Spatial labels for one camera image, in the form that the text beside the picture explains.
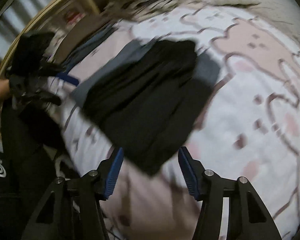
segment black cloth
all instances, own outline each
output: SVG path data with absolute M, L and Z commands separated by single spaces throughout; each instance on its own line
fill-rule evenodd
M 192 41 L 157 41 L 139 62 L 100 79 L 84 103 L 86 116 L 149 175 L 183 145 L 211 95 L 192 78 L 194 49 Z
M 31 135 L 10 100 L 3 104 L 1 130 L 0 160 L 6 176 L 0 177 L 0 240 L 19 240 L 56 173 L 42 143 Z

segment bed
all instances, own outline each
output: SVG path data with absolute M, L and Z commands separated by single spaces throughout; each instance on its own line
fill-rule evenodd
M 291 239 L 300 224 L 300 8 L 296 2 L 262 0 L 247 8 L 180 6 L 140 23 L 122 20 L 115 26 L 118 30 L 69 74 L 83 81 L 92 73 L 83 77 L 79 67 L 93 61 L 101 68 L 132 39 L 194 40 L 198 53 L 206 51 L 221 70 L 213 97 L 185 145 L 194 159 L 221 177 L 248 178 L 282 239 Z M 69 96 L 73 87 L 50 78 L 48 88 L 63 100 L 49 113 L 58 121 L 82 176 L 109 157 L 112 143 Z M 154 177 L 124 160 L 114 194 L 101 207 L 112 238 L 191 239 L 201 203 L 188 194 L 175 155 Z M 220 240 L 226 239 L 227 214 L 225 199 Z

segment metal screw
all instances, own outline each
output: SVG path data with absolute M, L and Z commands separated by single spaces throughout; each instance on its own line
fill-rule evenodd
M 65 178 L 64 177 L 57 177 L 56 179 L 55 179 L 55 181 L 56 181 L 56 183 L 61 183 L 61 182 L 63 182 L 65 180 Z
M 240 181 L 241 183 L 247 183 L 247 182 L 248 182 L 247 178 L 245 178 L 245 177 L 240 177 L 240 178 L 239 178 L 239 181 Z
M 213 176 L 214 172 L 212 170 L 205 170 L 204 174 L 206 174 L 207 176 Z
M 91 176 L 91 177 L 97 176 L 98 174 L 99 174 L 99 172 L 97 170 L 89 171 L 89 176 Z

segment cartoon print blanket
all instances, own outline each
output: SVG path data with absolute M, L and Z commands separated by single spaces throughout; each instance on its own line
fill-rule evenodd
M 179 7 L 117 27 L 144 43 L 154 37 L 194 40 L 198 54 L 207 50 L 219 62 L 218 83 L 186 146 L 206 169 L 229 179 L 247 177 L 282 238 L 291 239 L 300 223 L 298 45 L 259 17 L 231 7 Z M 61 87 L 58 94 L 66 97 Z M 111 142 L 71 98 L 60 110 L 66 145 L 83 175 L 108 156 Z M 191 239 L 200 203 L 189 197 L 174 156 L 154 178 L 124 161 L 114 195 L 102 208 L 129 239 Z M 227 210 L 225 200 L 220 239 L 226 236 Z

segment gray cloth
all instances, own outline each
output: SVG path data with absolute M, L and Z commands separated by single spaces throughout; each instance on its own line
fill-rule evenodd
M 76 101 L 77 105 L 82 108 L 87 98 L 87 94 L 94 84 L 120 65 L 138 62 L 149 51 L 149 49 L 151 49 L 154 42 L 155 40 L 152 40 L 148 44 L 142 46 L 137 40 L 130 41 L 115 58 L 111 59 L 90 78 L 75 88 L 71 93 L 71 97 L 74 101 Z
M 113 24 L 107 25 L 105 28 L 100 29 L 95 35 L 91 37 L 86 43 L 82 44 L 63 62 L 63 66 L 66 68 L 65 73 L 69 73 L 70 70 L 82 61 L 90 52 L 104 42 L 114 31 Z
M 121 65 L 138 62 L 149 49 L 151 49 L 154 42 L 155 40 L 152 40 L 148 44 L 142 46 L 137 40 L 130 41 L 115 58 L 111 59 L 90 78 L 75 88 L 71 93 L 71 97 L 76 101 L 77 105 L 82 108 L 87 98 L 87 94 L 94 84 Z M 205 84 L 213 87 L 217 81 L 219 71 L 220 67 L 218 63 L 212 60 L 210 56 L 204 52 L 197 57 L 193 78 L 204 81 Z

